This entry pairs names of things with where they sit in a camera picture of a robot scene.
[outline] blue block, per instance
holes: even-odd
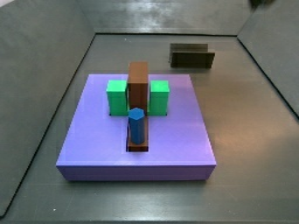
[[[141,108],[129,111],[129,125],[133,143],[142,144],[146,141],[146,112]]]

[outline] gray wall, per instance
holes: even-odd
[[[0,8],[0,216],[95,32],[74,0]]]
[[[299,115],[299,1],[260,7],[238,38]]]
[[[249,0],[78,0],[95,32],[236,35]]]

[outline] blue cylinder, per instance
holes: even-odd
[[[129,126],[131,142],[142,144],[146,141],[146,112],[141,108],[129,111]]]

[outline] toy block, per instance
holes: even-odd
[[[130,133],[130,130],[127,130],[127,151],[133,151],[133,152],[149,151],[149,117],[147,116],[145,117],[145,142],[141,144],[133,143],[131,133]]]
[[[127,116],[127,81],[110,80],[107,83],[107,100],[111,116]]]
[[[170,96],[167,80],[153,80],[150,84],[150,116],[166,116]]]
[[[142,144],[146,140],[146,113],[141,108],[134,108],[129,111],[129,126],[131,142]]]
[[[209,44],[171,44],[171,67],[212,68],[216,52],[209,52]]]
[[[141,108],[147,114],[149,68],[147,62],[131,62],[129,66],[129,105]]]

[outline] gray table surface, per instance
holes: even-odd
[[[171,68],[171,43],[209,43],[212,70]],[[192,75],[218,160],[206,182],[69,182],[55,167],[89,74],[126,74],[134,60]],[[237,38],[98,35],[2,221],[298,223],[298,158],[298,120]]]

